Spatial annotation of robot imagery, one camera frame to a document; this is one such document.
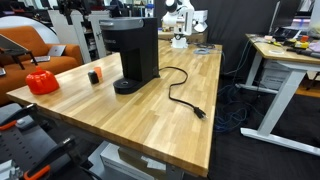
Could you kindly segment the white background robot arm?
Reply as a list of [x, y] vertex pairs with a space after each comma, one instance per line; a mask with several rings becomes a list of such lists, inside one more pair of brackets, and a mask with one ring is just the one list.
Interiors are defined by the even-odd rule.
[[187, 36], [193, 31], [202, 33], [208, 27], [208, 11], [195, 10], [190, 0], [165, 0], [165, 10], [162, 22], [174, 28], [173, 48], [187, 48]]

